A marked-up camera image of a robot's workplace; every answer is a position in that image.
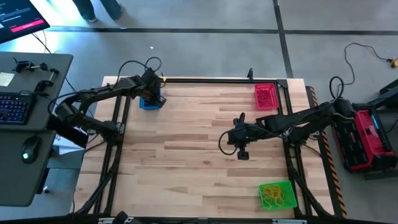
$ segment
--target monitor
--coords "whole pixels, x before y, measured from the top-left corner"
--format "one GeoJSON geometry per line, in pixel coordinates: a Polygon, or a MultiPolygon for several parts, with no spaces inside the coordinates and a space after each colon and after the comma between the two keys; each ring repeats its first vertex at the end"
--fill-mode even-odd
{"type": "Polygon", "coordinates": [[[0,0],[0,44],[49,27],[29,0],[0,0]]]}

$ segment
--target desk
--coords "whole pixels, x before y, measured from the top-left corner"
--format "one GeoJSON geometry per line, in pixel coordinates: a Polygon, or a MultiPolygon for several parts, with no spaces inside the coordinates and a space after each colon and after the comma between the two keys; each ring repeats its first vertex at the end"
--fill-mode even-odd
{"type": "MultiPolygon", "coordinates": [[[[62,54],[32,54],[0,52],[0,72],[15,73],[9,86],[0,86],[0,91],[19,92],[21,90],[34,91],[36,84],[41,80],[48,80],[51,72],[35,70],[13,72],[14,58],[28,60],[38,65],[46,63],[50,68],[60,71],[54,79],[54,85],[47,87],[45,91],[49,98],[56,98],[60,93],[63,81],[72,62],[72,55],[62,54]]],[[[37,97],[36,105],[30,115],[27,125],[0,125],[0,206],[29,206],[37,192],[49,160],[52,143],[55,139],[55,131],[44,131],[50,119],[47,112],[49,99],[37,97]],[[21,149],[24,141],[37,132],[42,138],[39,155],[32,164],[25,164],[21,159],[21,149]]]]}
{"type": "MultiPolygon", "coordinates": [[[[105,77],[103,84],[115,81],[105,77]]],[[[288,84],[293,111],[308,108],[304,81],[289,79],[288,84]]],[[[132,101],[112,215],[125,211],[135,217],[293,218],[292,209],[264,212],[258,195],[259,184],[288,179],[280,139],[250,144],[249,161],[225,156],[217,146],[220,134],[233,128],[233,118],[242,111],[246,122],[277,113],[258,111],[253,94],[253,84],[168,83],[162,89],[167,102],[161,110],[144,111],[138,99],[132,101]]],[[[114,99],[99,102],[95,118],[110,120],[114,104],[114,99]]],[[[315,141],[308,145],[318,149],[315,141]]],[[[104,149],[85,154],[76,209],[98,185],[104,149]]],[[[303,147],[302,160],[308,188],[333,213],[322,159],[303,147]]],[[[304,211],[300,190],[298,202],[304,211]]]]}

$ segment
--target gray desk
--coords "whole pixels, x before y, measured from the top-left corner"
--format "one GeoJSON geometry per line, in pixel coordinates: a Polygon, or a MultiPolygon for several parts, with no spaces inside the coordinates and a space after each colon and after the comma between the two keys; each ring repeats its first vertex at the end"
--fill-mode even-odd
{"type": "MultiPolygon", "coordinates": [[[[56,68],[60,74],[53,79],[54,86],[47,87],[49,98],[56,98],[60,93],[63,81],[72,62],[72,55],[62,54],[30,54],[0,52],[0,72],[15,73],[13,57],[17,60],[28,60],[38,65],[46,63],[49,68],[56,68]]],[[[41,80],[48,80],[50,72],[16,73],[9,86],[0,86],[0,91],[19,92],[21,90],[33,91],[41,80]]],[[[29,206],[34,198],[37,188],[42,180],[47,166],[55,131],[45,131],[50,115],[47,112],[49,100],[37,97],[36,106],[30,115],[29,122],[23,131],[12,131],[13,127],[0,125],[0,206],[29,206]],[[21,160],[21,147],[23,142],[37,133],[42,138],[39,156],[32,164],[25,164],[21,160]]]]}

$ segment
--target rgb keyboard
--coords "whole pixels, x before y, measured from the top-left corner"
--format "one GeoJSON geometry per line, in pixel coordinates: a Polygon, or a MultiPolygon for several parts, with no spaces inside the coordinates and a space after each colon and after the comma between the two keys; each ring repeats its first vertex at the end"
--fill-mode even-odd
{"type": "Polygon", "coordinates": [[[0,124],[26,124],[35,101],[34,93],[0,92],[0,124]]]}

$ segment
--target computer mouse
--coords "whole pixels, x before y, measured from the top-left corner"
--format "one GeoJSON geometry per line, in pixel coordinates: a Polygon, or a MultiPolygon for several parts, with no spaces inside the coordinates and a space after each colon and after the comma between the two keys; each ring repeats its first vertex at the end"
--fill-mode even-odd
{"type": "Polygon", "coordinates": [[[42,139],[37,136],[25,140],[21,150],[21,158],[24,163],[31,164],[36,160],[41,141],[42,139]]]}

